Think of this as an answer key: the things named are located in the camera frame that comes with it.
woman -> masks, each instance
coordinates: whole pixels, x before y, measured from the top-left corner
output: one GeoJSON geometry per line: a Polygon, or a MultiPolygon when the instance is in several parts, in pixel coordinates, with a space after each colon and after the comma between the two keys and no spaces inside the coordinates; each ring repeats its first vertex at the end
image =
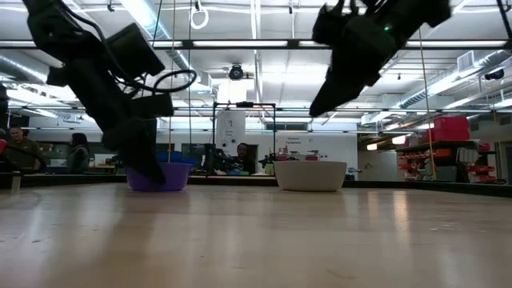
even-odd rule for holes
{"type": "Polygon", "coordinates": [[[89,143],[84,133],[71,135],[71,150],[66,165],[70,174],[83,174],[89,169],[89,143]]]}

person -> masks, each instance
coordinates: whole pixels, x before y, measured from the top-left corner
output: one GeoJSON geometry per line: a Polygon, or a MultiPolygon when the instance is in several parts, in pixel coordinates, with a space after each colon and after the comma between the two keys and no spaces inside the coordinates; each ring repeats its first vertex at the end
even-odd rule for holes
{"type": "MultiPolygon", "coordinates": [[[[39,145],[30,140],[28,137],[23,136],[23,130],[19,125],[12,125],[9,129],[10,140],[7,142],[8,146],[24,150],[25,152],[35,154],[39,153],[39,145]]],[[[5,150],[6,157],[19,168],[38,170],[41,163],[34,156],[22,154],[15,150],[5,150]]]]}
{"type": "Polygon", "coordinates": [[[249,172],[249,175],[256,173],[256,164],[254,160],[251,160],[247,156],[249,145],[240,143],[237,146],[238,156],[234,159],[235,164],[243,172],[249,172]]]}
{"type": "Polygon", "coordinates": [[[89,169],[89,143],[84,133],[71,135],[71,149],[66,157],[67,171],[70,174],[83,174],[89,169]]]}

ceiling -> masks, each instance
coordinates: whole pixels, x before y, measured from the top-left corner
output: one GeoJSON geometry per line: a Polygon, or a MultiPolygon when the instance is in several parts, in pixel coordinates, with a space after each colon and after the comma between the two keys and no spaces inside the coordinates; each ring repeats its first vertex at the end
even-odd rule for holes
{"type": "MultiPolygon", "coordinates": [[[[115,12],[106,9],[106,0],[74,0],[65,2],[73,9],[94,10],[85,15],[94,20],[108,36],[116,33],[134,21],[131,14],[123,9],[119,0],[113,0],[115,12]]],[[[327,2],[330,5],[337,1],[324,0],[261,0],[261,25],[256,36],[263,39],[310,38],[311,29],[317,16],[318,8],[327,2]],[[293,4],[294,15],[288,14],[288,5],[293,4]]],[[[162,1],[160,21],[175,39],[251,39],[254,37],[251,27],[250,0],[201,0],[201,4],[209,11],[207,25],[200,29],[190,28],[190,6],[194,2],[188,0],[162,1]]],[[[506,32],[496,4],[491,0],[452,0],[452,7],[457,13],[437,28],[424,26],[424,39],[504,39],[506,32]]],[[[26,12],[16,11],[23,8],[22,1],[0,0],[0,39],[29,40],[30,32],[26,25],[26,12]]],[[[194,22],[203,20],[201,14],[194,16],[194,22]]],[[[419,39],[416,33],[412,39],[419,39]]],[[[34,64],[59,66],[59,61],[38,50],[18,50],[17,53],[28,56],[34,64]]],[[[400,51],[384,67],[382,78],[373,87],[365,90],[362,95],[346,107],[387,107],[383,95],[393,96],[406,94],[414,88],[424,85],[424,79],[432,78],[457,65],[457,57],[467,50],[400,51]]],[[[0,55],[7,51],[0,50],[0,55]]],[[[261,102],[273,102],[279,106],[309,106],[313,101],[327,65],[330,62],[328,50],[260,50],[262,72],[261,102]]],[[[165,51],[157,51],[158,56],[168,68],[172,61],[165,51]]],[[[225,69],[233,64],[241,64],[244,71],[255,72],[254,52],[252,50],[191,50],[183,54],[191,65],[212,75],[214,83],[219,84],[225,77],[225,69]]],[[[0,68],[0,73],[8,74],[0,68]]],[[[507,71],[504,81],[509,81],[507,71]]],[[[248,91],[248,100],[256,101],[254,84],[248,91]]],[[[493,82],[484,82],[484,89],[493,82]]],[[[449,93],[442,96],[453,96],[453,100],[467,97],[469,91],[478,92],[478,81],[475,78],[460,83],[449,93]]],[[[189,93],[183,91],[174,95],[175,99],[187,99],[189,93]]],[[[191,93],[193,105],[210,104],[211,96],[191,93]]],[[[336,117],[353,117],[354,113],[339,113],[336,117]]]]}

